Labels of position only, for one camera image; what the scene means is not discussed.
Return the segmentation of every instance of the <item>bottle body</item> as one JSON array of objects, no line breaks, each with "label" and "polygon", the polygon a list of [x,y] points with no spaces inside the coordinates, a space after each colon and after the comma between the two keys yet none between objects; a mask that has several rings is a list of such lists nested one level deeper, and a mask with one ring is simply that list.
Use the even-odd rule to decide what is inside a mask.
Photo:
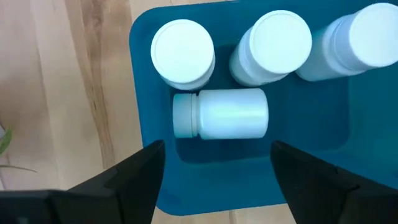
[{"label": "bottle body", "polygon": [[398,7],[388,3],[373,4],[333,21],[313,33],[310,56],[297,75],[315,82],[350,77],[397,62],[397,22]]},{"label": "bottle body", "polygon": [[304,63],[311,45],[310,29],[300,16],[272,11],[243,35],[231,55],[229,69],[244,86],[275,82]]},{"label": "bottle body", "polygon": [[213,41],[194,21],[178,19],[155,34],[150,56],[160,77],[179,90],[197,90],[210,79],[215,67]]},{"label": "bottle body", "polygon": [[198,96],[174,96],[176,138],[197,135],[202,139],[262,138],[267,131],[268,119],[267,98],[258,88],[202,90]]}]

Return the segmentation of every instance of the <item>blue tray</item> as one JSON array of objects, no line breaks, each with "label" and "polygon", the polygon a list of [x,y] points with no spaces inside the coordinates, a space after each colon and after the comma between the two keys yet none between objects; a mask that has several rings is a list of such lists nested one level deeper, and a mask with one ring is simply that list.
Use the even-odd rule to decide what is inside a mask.
[{"label": "blue tray", "polygon": [[231,78],[229,56],[265,13],[276,9],[296,12],[314,31],[372,3],[219,2],[156,8],[137,18],[130,48],[142,141],[147,146],[164,139],[166,144],[157,206],[172,215],[189,215],[284,203],[269,160],[271,142],[276,139],[398,189],[398,147],[394,147],[398,143],[397,65],[317,83],[290,74],[262,86],[269,102],[264,138],[203,141],[174,138],[172,97],[181,91],[166,85],[150,59],[156,31],[174,19],[190,19],[208,30],[215,45],[215,71],[203,89],[243,88]]}]

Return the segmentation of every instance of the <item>wood grain surface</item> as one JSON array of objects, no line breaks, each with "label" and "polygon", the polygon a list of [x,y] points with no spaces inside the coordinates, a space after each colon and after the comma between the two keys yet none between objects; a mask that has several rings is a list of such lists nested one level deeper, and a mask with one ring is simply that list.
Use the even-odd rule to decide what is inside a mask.
[{"label": "wood grain surface", "polygon": [[[206,0],[0,0],[0,188],[68,189],[142,148],[128,35],[159,6]],[[153,223],[294,223],[286,205]]]}]

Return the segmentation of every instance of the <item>green plant leaf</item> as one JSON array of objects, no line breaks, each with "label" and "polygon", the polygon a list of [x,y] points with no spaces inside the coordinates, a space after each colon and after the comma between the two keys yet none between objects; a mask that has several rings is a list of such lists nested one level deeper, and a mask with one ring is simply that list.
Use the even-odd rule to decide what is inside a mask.
[{"label": "green plant leaf", "polygon": [[31,171],[37,173],[35,170],[31,170],[28,168],[23,168],[23,167],[18,167],[18,166],[13,166],[13,165],[0,165],[0,168],[13,168],[13,169],[20,169],[20,170],[26,170],[26,171]]},{"label": "green plant leaf", "polygon": [[4,133],[4,136],[0,139],[0,155],[2,155],[8,146],[10,145],[12,140],[12,131],[11,129],[7,129]]}]

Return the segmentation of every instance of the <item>wooden table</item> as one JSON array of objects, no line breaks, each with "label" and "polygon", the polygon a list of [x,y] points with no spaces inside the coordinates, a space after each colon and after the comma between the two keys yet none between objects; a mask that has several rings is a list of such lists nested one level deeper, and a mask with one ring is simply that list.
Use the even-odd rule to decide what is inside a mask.
[{"label": "wooden table", "polygon": [[[144,11],[206,0],[0,0],[3,189],[67,189],[141,149],[128,46]],[[154,223],[294,223],[286,205]]]}]

